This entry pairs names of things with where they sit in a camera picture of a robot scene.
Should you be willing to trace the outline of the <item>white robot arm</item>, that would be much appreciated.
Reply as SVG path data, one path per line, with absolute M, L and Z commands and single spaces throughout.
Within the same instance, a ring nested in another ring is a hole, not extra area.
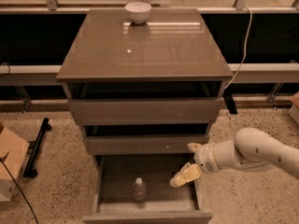
M 173 188 L 198 179 L 202 173 L 224 169 L 261 172 L 270 165 L 299 178 L 299 149 L 290 147 L 255 128 L 239 130 L 231 140 L 220 143 L 189 143 L 194 163 L 187 162 L 170 180 Z

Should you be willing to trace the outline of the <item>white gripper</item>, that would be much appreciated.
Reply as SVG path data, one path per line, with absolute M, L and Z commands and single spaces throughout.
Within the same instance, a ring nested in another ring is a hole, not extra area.
M 173 188 L 179 188 L 198 179 L 201 176 L 202 171 L 206 174 L 213 174 L 218 173 L 221 170 L 214 158 L 213 143 L 204 145 L 189 143 L 187 147 L 194 153 L 193 159 L 196 164 L 187 162 L 180 171 L 174 175 L 170 180 L 170 185 Z

